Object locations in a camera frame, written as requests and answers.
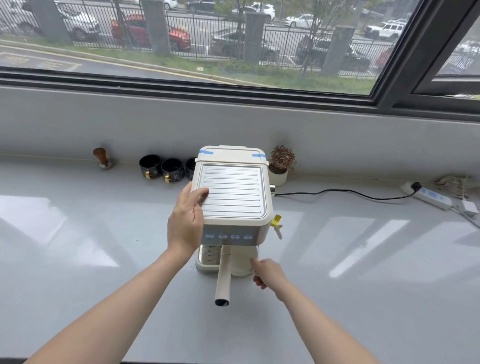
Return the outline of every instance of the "yellow tag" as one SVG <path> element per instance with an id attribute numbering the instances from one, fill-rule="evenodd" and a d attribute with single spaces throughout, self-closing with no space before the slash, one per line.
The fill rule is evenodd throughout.
<path id="1" fill-rule="evenodd" d="M 280 215 L 275 215 L 272 222 L 270 223 L 270 226 L 274 226 L 274 227 L 277 226 L 281 218 L 282 217 Z"/>

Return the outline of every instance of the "cream-colored espresso machine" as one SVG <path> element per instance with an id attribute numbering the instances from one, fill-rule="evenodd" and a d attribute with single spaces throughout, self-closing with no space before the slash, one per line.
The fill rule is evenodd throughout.
<path id="1" fill-rule="evenodd" d="M 257 148 L 205 146 L 195 160 L 192 191 L 208 187 L 204 230 L 196 259 L 200 272 L 218 272 L 215 304 L 230 303 L 231 275 L 251 274 L 274 218 L 268 161 Z"/>

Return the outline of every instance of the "black mug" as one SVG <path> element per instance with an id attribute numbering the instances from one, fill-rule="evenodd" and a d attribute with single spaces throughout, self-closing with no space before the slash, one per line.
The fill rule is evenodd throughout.
<path id="1" fill-rule="evenodd" d="M 193 157 L 185 162 L 185 174 L 190 181 L 193 180 L 193 173 L 195 172 L 195 159 L 196 157 Z"/>
<path id="2" fill-rule="evenodd" d="M 180 159 L 169 158 L 162 162 L 160 168 L 166 183 L 178 182 L 185 176 L 183 163 Z"/>
<path id="3" fill-rule="evenodd" d="M 162 175 L 162 170 L 160 169 L 161 162 L 162 160 L 159 156 L 155 154 L 149 154 L 148 156 L 142 157 L 138 164 L 140 165 L 142 175 L 149 180 Z"/>

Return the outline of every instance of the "potted plant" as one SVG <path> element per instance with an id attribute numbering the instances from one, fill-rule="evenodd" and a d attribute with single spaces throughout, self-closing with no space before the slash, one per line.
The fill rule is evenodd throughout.
<path id="1" fill-rule="evenodd" d="M 281 186 L 287 180 L 288 169 L 295 163 L 295 154 L 285 146 L 276 146 L 272 150 L 272 158 L 268 166 L 270 184 Z"/>

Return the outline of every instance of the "white countertop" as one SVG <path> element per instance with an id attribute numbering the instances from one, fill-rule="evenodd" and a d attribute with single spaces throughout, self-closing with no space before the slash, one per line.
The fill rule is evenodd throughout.
<path id="1" fill-rule="evenodd" d="M 148 181 L 135 164 L 0 157 L 0 357 L 27 357 L 167 246 L 186 179 Z M 401 182 L 289 176 L 278 192 L 351 188 L 401 195 Z M 285 273 L 382 363 L 477 363 L 480 233 L 414 198 L 274 197 L 283 239 L 260 258 Z M 126 360 L 308 363 L 288 312 L 251 278 L 228 307 L 194 259 L 175 277 Z"/>

